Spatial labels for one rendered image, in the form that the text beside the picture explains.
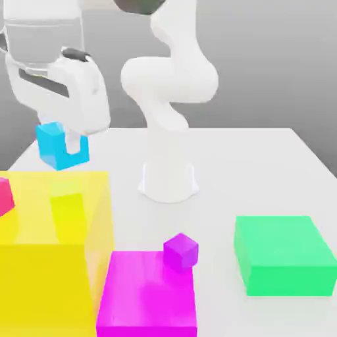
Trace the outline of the small pink cube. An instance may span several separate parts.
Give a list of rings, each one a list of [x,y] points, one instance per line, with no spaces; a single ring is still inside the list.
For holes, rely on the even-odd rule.
[[[0,177],[0,217],[15,206],[9,179]]]

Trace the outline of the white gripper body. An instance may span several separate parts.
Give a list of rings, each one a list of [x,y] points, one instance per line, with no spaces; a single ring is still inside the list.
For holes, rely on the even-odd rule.
[[[105,81],[89,55],[84,60],[60,55],[39,74],[16,62],[10,54],[6,54],[5,64],[14,96],[34,110],[41,123],[60,122],[81,135],[109,127]]]

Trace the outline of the small blue cube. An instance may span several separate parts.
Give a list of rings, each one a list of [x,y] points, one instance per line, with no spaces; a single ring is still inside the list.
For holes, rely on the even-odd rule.
[[[63,170],[90,160],[87,136],[80,136],[80,150],[69,154],[66,148],[65,131],[59,122],[36,126],[36,136],[41,160],[55,170]]]

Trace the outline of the small yellow cube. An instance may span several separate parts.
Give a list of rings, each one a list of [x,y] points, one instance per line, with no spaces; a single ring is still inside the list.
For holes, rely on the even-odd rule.
[[[50,202],[58,241],[62,244],[83,244],[88,231],[83,195],[54,195]]]

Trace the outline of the large magenta box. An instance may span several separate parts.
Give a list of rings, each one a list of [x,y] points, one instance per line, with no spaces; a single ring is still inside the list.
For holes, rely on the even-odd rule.
[[[197,337],[193,271],[161,251],[114,251],[96,321],[97,337]]]

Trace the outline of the large green box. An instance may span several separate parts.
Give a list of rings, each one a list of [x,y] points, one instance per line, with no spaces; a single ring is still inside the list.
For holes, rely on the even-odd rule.
[[[238,216],[234,252],[248,296],[331,296],[337,258],[308,216]]]

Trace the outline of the large yellow box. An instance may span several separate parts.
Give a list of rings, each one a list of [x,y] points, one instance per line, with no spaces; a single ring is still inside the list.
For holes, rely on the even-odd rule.
[[[102,171],[2,171],[14,208],[0,217],[0,337],[96,337],[114,248],[109,176]],[[54,195],[81,193],[83,244],[58,241]]]

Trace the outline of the small purple cube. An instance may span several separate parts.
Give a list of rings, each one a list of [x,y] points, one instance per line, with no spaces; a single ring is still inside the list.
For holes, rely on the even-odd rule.
[[[198,262],[199,244],[179,233],[163,244],[163,260],[176,272],[185,272]]]

